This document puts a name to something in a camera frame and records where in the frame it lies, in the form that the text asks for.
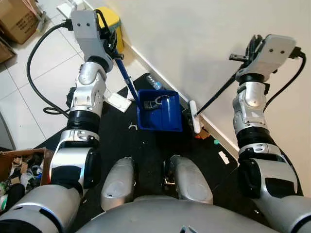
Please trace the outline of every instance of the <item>cardboard box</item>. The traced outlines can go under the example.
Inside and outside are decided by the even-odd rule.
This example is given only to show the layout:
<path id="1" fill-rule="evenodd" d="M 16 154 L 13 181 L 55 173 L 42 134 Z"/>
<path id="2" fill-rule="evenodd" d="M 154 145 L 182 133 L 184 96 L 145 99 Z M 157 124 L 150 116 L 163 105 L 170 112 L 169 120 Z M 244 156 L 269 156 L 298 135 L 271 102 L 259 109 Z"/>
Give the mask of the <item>cardboard box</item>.
<path id="1" fill-rule="evenodd" d="M 36 30 L 38 19 L 21 0 L 0 0 L 0 30 L 11 40 L 24 43 Z"/>
<path id="2" fill-rule="evenodd" d="M 0 36 L 0 63 L 15 56 L 12 47 Z"/>
<path id="3" fill-rule="evenodd" d="M 50 183 L 49 169 L 54 152 L 46 148 L 0 152 L 0 181 L 8 178 L 11 171 L 12 162 L 15 157 L 25 157 L 36 152 L 41 153 L 43 156 L 43 171 L 40 185 Z"/>

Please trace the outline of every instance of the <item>white wall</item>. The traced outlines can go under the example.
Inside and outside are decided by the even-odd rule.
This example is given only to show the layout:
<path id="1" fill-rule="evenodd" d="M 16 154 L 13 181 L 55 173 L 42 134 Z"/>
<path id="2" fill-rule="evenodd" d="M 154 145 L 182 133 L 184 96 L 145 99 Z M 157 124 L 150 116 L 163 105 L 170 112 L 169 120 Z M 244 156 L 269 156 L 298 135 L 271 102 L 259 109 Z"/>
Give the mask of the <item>white wall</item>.
<path id="1" fill-rule="evenodd" d="M 309 0 L 88 0 L 106 4 L 120 17 L 125 40 L 187 98 L 202 106 L 236 71 L 230 53 L 244 53 L 254 34 L 292 36 L 311 54 Z M 272 75 L 268 98 L 297 71 L 288 60 Z M 299 78 L 266 111 L 271 135 L 291 158 L 311 196 L 310 62 Z M 204 115 L 233 143 L 232 100 L 237 83 Z"/>

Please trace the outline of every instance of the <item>baseboard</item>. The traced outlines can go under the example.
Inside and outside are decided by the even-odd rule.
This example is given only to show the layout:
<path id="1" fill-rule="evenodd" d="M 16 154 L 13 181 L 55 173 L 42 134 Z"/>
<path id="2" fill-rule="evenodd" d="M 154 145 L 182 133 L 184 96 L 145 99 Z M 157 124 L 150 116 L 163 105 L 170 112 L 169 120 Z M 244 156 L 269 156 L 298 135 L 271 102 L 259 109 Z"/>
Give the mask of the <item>baseboard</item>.
<path id="1" fill-rule="evenodd" d="M 160 73 L 135 47 L 131 46 L 126 40 L 124 41 L 124 46 L 132 53 L 132 55 L 142 64 L 142 66 L 151 75 L 160 81 L 163 86 L 168 90 L 174 90 L 179 94 L 180 104 L 184 108 L 188 108 L 189 99 L 186 98 L 172 83 L 170 83 L 164 75 Z M 220 144 L 235 158 L 238 159 L 239 148 L 228 139 L 204 114 L 201 114 L 201 122 L 204 124 L 206 130 L 216 138 Z"/>

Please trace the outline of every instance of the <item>blue dustpan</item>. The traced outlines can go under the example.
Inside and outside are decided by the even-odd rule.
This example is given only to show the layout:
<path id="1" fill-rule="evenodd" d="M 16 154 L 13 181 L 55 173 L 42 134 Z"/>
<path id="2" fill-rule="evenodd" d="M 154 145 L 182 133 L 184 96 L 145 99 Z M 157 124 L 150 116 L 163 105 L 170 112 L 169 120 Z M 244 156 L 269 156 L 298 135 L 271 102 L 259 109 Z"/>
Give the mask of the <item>blue dustpan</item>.
<path id="1" fill-rule="evenodd" d="M 138 126 L 142 130 L 154 131 L 182 131 L 179 95 L 175 91 L 167 90 L 139 90 L 138 100 L 142 106 L 146 101 L 155 101 L 159 96 L 161 105 L 153 110 L 137 108 Z"/>

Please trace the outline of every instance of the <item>robotic arm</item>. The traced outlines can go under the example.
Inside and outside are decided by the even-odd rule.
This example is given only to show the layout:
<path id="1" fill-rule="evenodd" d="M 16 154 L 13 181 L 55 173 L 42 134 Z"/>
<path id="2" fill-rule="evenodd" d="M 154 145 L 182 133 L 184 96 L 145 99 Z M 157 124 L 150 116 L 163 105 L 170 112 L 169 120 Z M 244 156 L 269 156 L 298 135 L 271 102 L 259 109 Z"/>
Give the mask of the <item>robotic arm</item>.
<path id="1" fill-rule="evenodd" d="M 101 178 L 98 128 L 115 35 L 100 29 L 93 11 L 72 12 L 71 20 L 86 62 L 76 78 L 67 128 L 51 161 L 51 184 L 34 189 L 0 217 L 25 232 L 65 232 L 86 191 Z"/>
<path id="2" fill-rule="evenodd" d="M 282 233 L 311 232 L 311 199 L 298 195 L 299 179 L 286 155 L 270 136 L 264 117 L 265 83 L 288 57 L 302 57 L 295 40 L 280 35 L 253 37 L 235 74 L 239 82 L 233 100 L 233 125 L 238 140 L 239 182 L 271 226 Z"/>

